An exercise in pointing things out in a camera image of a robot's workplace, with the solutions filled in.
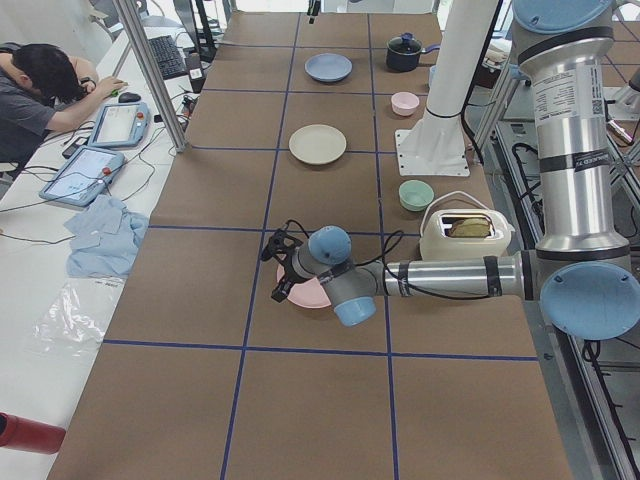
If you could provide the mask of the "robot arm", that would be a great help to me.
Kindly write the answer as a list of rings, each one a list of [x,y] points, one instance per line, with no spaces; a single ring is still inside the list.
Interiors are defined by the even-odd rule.
[[[317,279],[340,321],[371,317],[376,297],[428,295],[479,300],[517,295],[535,300],[565,333],[605,340],[639,320],[639,283],[630,246],[614,227],[601,60],[614,39],[611,1],[517,1],[513,51],[531,80],[543,198],[544,234],[510,257],[357,265],[351,240],[327,226],[284,245],[275,232],[264,259],[283,275],[272,298]]]

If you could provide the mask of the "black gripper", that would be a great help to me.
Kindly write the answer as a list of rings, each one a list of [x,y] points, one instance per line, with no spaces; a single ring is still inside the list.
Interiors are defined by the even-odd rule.
[[[294,248],[289,249],[279,260],[280,265],[283,267],[283,276],[279,280],[279,285],[271,293],[271,298],[276,302],[286,300],[293,286],[300,283],[300,275],[293,266],[295,253],[296,250]]]

